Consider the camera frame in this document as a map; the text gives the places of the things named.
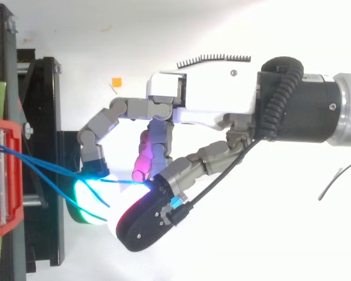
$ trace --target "white wall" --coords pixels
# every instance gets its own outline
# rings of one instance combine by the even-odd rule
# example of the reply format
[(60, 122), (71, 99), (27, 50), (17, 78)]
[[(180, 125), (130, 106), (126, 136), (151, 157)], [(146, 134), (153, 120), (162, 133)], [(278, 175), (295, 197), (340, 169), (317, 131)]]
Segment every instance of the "white wall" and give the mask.
[[(257, 69), (274, 56), (294, 56), (306, 73), (351, 73), (349, 0), (6, 3), (18, 16), (18, 47), (35, 47), (38, 57), (63, 65), (64, 130), (81, 128), (109, 105), (111, 77), (123, 78), (120, 95), (144, 97), (151, 74), (201, 53), (250, 54)], [(104, 141), (117, 174), (130, 174), (145, 127), (122, 121)], [(177, 126), (172, 155), (222, 138)], [(66, 214), (66, 260), (59, 268), (39, 262), (28, 278), (351, 280), (351, 171), (317, 200), (348, 162), (347, 148), (262, 143), (179, 227), (139, 253), (128, 252), (106, 226), (79, 225)]]

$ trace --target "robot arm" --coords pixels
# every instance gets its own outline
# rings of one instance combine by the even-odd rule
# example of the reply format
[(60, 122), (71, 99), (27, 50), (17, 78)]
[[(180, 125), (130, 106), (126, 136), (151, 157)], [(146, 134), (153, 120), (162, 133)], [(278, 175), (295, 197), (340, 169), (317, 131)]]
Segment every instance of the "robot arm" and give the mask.
[[(187, 216), (195, 202), (188, 202), (183, 191), (195, 179), (226, 174), (261, 139), (351, 146), (351, 74), (303, 74), (300, 62), (276, 58), (255, 77), (249, 61), (215, 55), (179, 63), (178, 70), (151, 78), (146, 100), (117, 98), (78, 134), (83, 171), (101, 177), (109, 171), (98, 142), (118, 118), (152, 119), (133, 172), (135, 180), (147, 180), (150, 192), (124, 213), (116, 228), (130, 251), (146, 249)], [(172, 162), (171, 130), (177, 122), (230, 128), (227, 141)], [(175, 196), (184, 204), (173, 209)]]

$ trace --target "black cable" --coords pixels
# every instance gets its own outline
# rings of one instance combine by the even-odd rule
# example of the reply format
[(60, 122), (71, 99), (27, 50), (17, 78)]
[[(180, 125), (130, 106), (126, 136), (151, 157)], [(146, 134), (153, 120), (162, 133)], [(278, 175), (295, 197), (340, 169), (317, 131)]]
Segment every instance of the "black cable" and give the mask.
[(246, 147), (246, 149), (212, 182), (210, 185), (200, 192), (189, 204), (189, 206), (192, 208), (197, 202), (200, 201), (208, 192), (210, 192), (221, 180), (223, 180), (224, 177), (230, 173), (231, 170), (234, 169), (236, 165), (239, 164), (240, 161), (246, 156), (246, 154), (255, 146), (257, 145), (261, 139), (255, 139), (252, 143), (250, 143), (249, 146)]
[(318, 197), (318, 201), (321, 201), (323, 199), (323, 197), (325, 196), (326, 192), (328, 192), (330, 186), (333, 185), (333, 183), (348, 169), (351, 168), (351, 164), (348, 165), (346, 168), (344, 168), (342, 171), (340, 171), (340, 173), (338, 173), (332, 180), (331, 182), (326, 186), (326, 188), (323, 190), (323, 192), (320, 194), (320, 196)]
[(292, 57), (275, 57), (263, 64), (261, 71), (277, 73), (280, 67), (285, 69), (285, 74), (261, 116), (258, 134), (260, 138), (271, 140), (276, 138), (278, 127), (286, 111), (287, 102), (303, 78), (304, 68), (302, 63)]

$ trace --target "silver metal cylinder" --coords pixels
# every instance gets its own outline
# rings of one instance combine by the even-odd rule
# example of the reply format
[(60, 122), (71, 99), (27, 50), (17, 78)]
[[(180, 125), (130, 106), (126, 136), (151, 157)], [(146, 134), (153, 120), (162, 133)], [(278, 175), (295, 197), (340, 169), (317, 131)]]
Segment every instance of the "silver metal cylinder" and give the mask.
[(30, 67), (30, 63), (18, 63), (17, 74), (26, 74), (29, 67)]
[(327, 142), (333, 146), (351, 146), (351, 74), (339, 73), (334, 80), (340, 89), (341, 109), (338, 125)]
[(42, 203), (40, 202), (38, 195), (24, 195), (23, 196), (23, 205), (25, 207), (35, 207), (41, 206)]
[[(6, 132), (0, 129), (0, 145), (6, 145)], [(7, 162), (4, 153), (0, 153), (0, 222), (1, 225), (6, 224), (6, 217), (8, 216), (8, 178)]]

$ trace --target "blue wire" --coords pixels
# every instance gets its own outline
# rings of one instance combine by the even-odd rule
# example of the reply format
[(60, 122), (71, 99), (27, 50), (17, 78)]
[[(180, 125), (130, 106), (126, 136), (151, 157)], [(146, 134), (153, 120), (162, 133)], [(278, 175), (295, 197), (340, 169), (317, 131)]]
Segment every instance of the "blue wire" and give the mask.
[[(7, 148), (6, 146), (2, 146), (0, 145), (0, 148), (1, 149), (6, 149), (8, 151), (11, 151), (11, 152), (14, 152), (14, 153), (17, 153), (17, 151), (14, 151), (10, 148)], [(32, 163), (35, 163), (36, 165), (40, 166), (40, 167), (43, 167), (47, 170), (51, 170), (55, 173), (59, 173), (59, 174), (63, 174), (65, 176), (70, 176), (70, 177), (75, 177), (75, 178), (78, 178), (79, 180), (83, 181), (83, 180), (86, 180), (85, 177), (77, 174), (77, 173), (74, 173), (64, 167), (61, 167), (61, 166), (58, 166), (58, 165), (55, 165), (55, 164), (52, 164), (52, 163), (49, 163), (49, 162), (46, 162), (46, 161), (43, 161), (43, 160), (40, 160), (40, 159), (37, 159), (37, 158), (34, 158), (34, 157), (31, 157), (31, 156), (28, 156), (28, 155), (24, 155), (24, 154), (20, 154), (22, 157), (25, 157), (27, 158), (27, 160), (31, 161)], [(140, 184), (141, 182), (137, 182), (137, 181), (131, 181), (131, 180), (107, 180), (107, 179), (99, 179), (99, 181), (102, 181), (102, 182), (105, 182), (105, 183), (127, 183), (127, 184)]]
[(25, 163), (26, 165), (28, 165), (31, 169), (34, 170), (34, 172), (36, 172), (46, 183), (48, 183), (53, 189), (54, 191), (56, 191), (59, 195), (61, 195), (62, 197), (65, 198), (66, 201), (68, 201), (71, 205), (73, 205), (75, 208), (89, 214), (90, 216), (97, 218), (99, 220), (102, 221), (107, 221), (106, 219), (99, 217), (98, 215), (94, 215), (93, 213), (87, 211), (86, 209), (80, 207), (76, 202), (74, 202), (72, 199), (70, 199), (65, 193), (63, 193), (48, 177), (46, 177), (45, 174), (43, 174), (37, 167), (35, 167), (33, 164), (31, 164), (31, 162), (29, 162), (28, 160), (26, 160), (24, 157), (21, 156), (20, 153), (16, 153), (17, 155), (15, 155), (14, 153), (9, 153), (6, 152), (4, 149), (0, 150), (0, 152), (2, 153), (7, 153), (7, 154), (13, 154), (14, 156), (16, 156), (18, 159), (20, 159), (23, 163)]
[(55, 173), (59, 173), (59, 174), (63, 174), (65, 176), (69, 176), (69, 177), (75, 177), (79, 180), (81, 180), (87, 187), (88, 189), (91, 190), (91, 192), (96, 196), (96, 198), (101, 202), (103, 203), (104, 205), (106, 205), (108, 208), (110, 208), (111, 206), (106, 202), (104, 201), (103, 198), (100, 197), (100, 195), (87, 183), (86, 179), (78, 174), (75, 174), (73, 173), (72, 171), (69, 171), (68, 169), (65, 169), (63, 167), (60, 167), (58, 165), (55, 165), (55, 164), (52, 164), (52, 163), (49, 163), (49, 162), (45, 162), (45, 161), (42, 161), (40, 159), (36, 159), (36, 158), (33, 158), (31, 156), (28, 156), (28, 155), (24, 155), (24, 154), (21, 154), (21, 153), (18, 153), (17, 151), (14, 151), (10, 148), (7, 148), (6, 146), (3, 146), (3, 145), (0, 145), (0, 148), (4, 151), (7, 151), (8, 153), (10, 154), (13, 154), (17, 157), (21, 157), (22, 159), (26, 159), (32, 163), (34, 163), (35, 165), (37, 166), (40, 166), (42, 168), (45, 168), (47, 170), (51, 170)]

